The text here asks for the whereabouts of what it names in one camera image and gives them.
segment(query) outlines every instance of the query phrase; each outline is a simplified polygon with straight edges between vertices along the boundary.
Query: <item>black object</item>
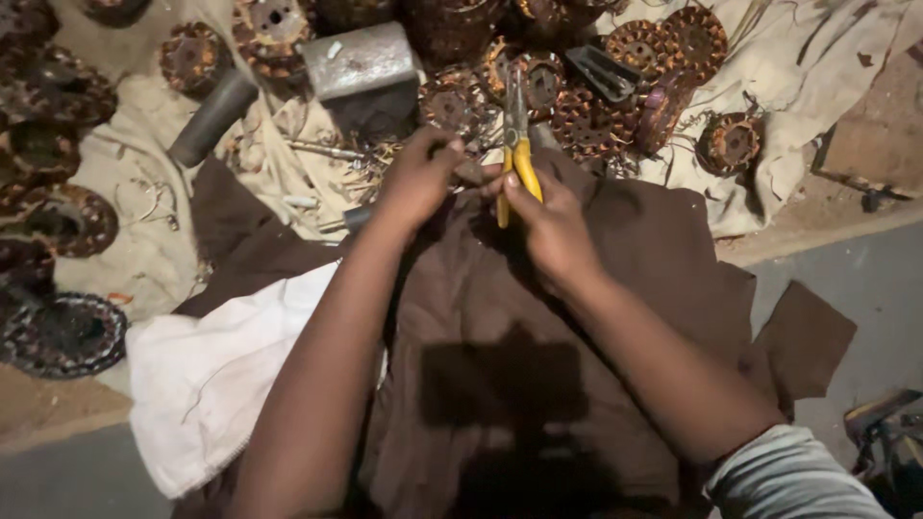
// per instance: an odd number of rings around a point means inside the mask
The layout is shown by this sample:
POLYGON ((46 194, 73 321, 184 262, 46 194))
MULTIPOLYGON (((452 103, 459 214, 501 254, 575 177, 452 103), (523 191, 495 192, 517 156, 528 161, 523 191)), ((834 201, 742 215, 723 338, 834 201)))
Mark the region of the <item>black object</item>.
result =
POLYGON ((844 416, 859 449, 855 474, 897 519, 923 512, 923 416, 909 407, 923 393, 901 390, 844 416))
POLYGON ((197 166, 258 96, 259 89, 243 72, 228 70, 167 152, 186 167, 197 166))
POLYGON ((612 59, 612 56, 592 45, 575 47, 564 53, 568 62, 586 80, 593 93, 610 103, 629 98, 641 82, 641 71, 612 59))

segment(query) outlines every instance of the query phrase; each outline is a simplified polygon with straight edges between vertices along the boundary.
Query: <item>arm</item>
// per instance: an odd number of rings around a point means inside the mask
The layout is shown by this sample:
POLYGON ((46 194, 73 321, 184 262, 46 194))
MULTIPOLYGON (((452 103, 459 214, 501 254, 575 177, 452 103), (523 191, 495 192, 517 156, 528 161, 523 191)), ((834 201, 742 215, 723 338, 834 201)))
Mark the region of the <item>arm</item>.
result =
POLYGON ((735 371, 713 362, 605 273, 576 197, 537 174, 545 205, 516 175, 485 191, 502 188, 525 223, 535 266, 678 451, 693 462, 714 461, 783 423, 735 371))
POLYGON ((425 127, 386 172, 372 218, 263 406, 232 517, 308 517, 342 506, 402 252, 446 197, 449 175, 463 159, 455 135, 425 127))

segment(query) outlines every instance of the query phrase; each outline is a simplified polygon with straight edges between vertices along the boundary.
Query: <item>rusty metal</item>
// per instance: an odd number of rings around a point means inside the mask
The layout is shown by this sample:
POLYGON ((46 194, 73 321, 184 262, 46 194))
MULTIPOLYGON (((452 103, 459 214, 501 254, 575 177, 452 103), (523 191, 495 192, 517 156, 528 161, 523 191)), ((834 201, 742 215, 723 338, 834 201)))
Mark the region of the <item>rusty metal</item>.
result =
POLYGON ((732 176, 747 171, 760 152, 761 121, 744 112, 723 114, 709 122, 696 145, 706 171, 732 176))
POLYGON ((487 47, 487 51, 484 53, 484 57, 481 58, 481 64, 478 67, 478 76, 481 78, 485 91, 494 102, 502 104, 503 100, 506 99, 506 81, 509 75, 509 67, 521 53, 522 47, 515 43, 507 42, 504 36, 497 36, 487 47))
POLYGON ((420 87, 420 118, 457 133, 466 142, 481 133, 486 96, 477 77, 466 69, 438 74, 420 87))
POLYGON ((407 29, 430 70, 478 59, 506 12, 502 0, 408 0, 407 29))
POLYGON ((506 77, 512 66, 522 69, 526 108, 533 122, 551 117, 557 95, 564 85, 564 64, 548 51, 524 52, 521 47, 495 39, 478 67, 485 91, 495 103, 504 103, 506 77))
POLYGON ((21 75, 0 83, 10 114, 45 122, 98 125, 115 113, 108 79, 67 49, 48 44, 21 75))
POLYGON ((23 47, 41 48, 60 28, 47 0, 0 1, 0 48, 4 53, 23 47))
POLYGON ((102 297, 63 292, 22 304, 0 330, 0 356, 33 377, 67 380, 93 375, 125 357, 128 320, 102 297))
POLYGON ((43 242, 56 256, 87 258, 107 249, 118 235, 115 209, 99 194, 72 184, 0 193, 0 234, 43 242))
POLYGON ((103 25, 123 28, 141 18, 150 0, 82 0, 83 13, 103 25))
POLYGON ((623 152, 637 122, 632 108, 616 108, 578 86, 558 95, 551 127, 563 150, 575 161, 585 162, 623 152))
POLYGON ((177 25, 161 46, 161 72, 170 88, 202 99, 234 66, 231 51, 215 29, 197 21, 177 25))
MULTIPOLYGON (((38 241, 0 239, 0 284, 15 283, 36 296, 54 292, 54 256, 38 241)), ((0 290, 0 323, 19 306, 7 290, 0 290)))
POLYGON ((525 39, 555 48, 576 44, 577 32, 593 24, 608 9, 608 6, 579 5, 567 0, 515 0, 513 5, 526 22, 525 39))
POLYGON ((695 91, 693 81, 682 71, 670 71, 644 100, 641 121, 635 133, 635 146, 644 155, 651 155, 673 137, 683 110, 689 106, 695 91))
POLYGON ((232 33, 237 50, 262 76, 304 78, 305 61, 294 47, 316 35, 311 7, 297 0, 235 0, 232 33))
POLYGON ((673 65, 678 44, 672 34, 646 19, 618 26, 605 41, 605 51, 613 59, 638 68, 655 82, 673 65))
POLYGON ((707 83, 718 73, 727 57, 727 35, 711 10, 683 7, 667 17, 660 27, 677 39, 674 70, 688 72, 695 86, 707 83))
POLYGON ((362 29, 394 19, 398 0, 317 0, 320 18, 335 32, 362 29))
POLYGON ((17 181, 28 186, 66 182, 80 167, 73 127, 26 121, 13 125, 0 141, 16 166, 17 181))

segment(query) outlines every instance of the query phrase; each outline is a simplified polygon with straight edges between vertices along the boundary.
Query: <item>metal rod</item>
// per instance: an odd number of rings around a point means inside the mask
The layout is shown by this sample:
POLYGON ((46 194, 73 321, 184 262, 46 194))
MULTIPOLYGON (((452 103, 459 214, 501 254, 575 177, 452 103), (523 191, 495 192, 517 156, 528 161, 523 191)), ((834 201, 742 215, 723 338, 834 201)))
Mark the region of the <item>metal rod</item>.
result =
POLYGON ((332 159, 342 159, 345 161, 355 161, 355 160, 364 160, 366 157, 363 153, 352 150, 344 150, 342 148, 333 148, 331 146, 324 146, 323 144, 316 144, 314 142, 302 142, 300 140, 286 140, 285 142, 293 150, 299 151, 309 151, 311 153, 316 153, 318 155, 325 155, 332 159))

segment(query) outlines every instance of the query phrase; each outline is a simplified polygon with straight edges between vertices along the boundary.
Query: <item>sleeve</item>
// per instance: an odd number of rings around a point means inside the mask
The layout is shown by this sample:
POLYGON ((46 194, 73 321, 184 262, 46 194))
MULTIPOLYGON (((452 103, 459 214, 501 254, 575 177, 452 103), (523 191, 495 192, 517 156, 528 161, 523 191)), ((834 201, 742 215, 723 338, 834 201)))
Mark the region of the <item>sleeve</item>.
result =
POLYGON ((705 486, 725 519, 891 517, 806 428, 770 428, 731 455, 705 486))

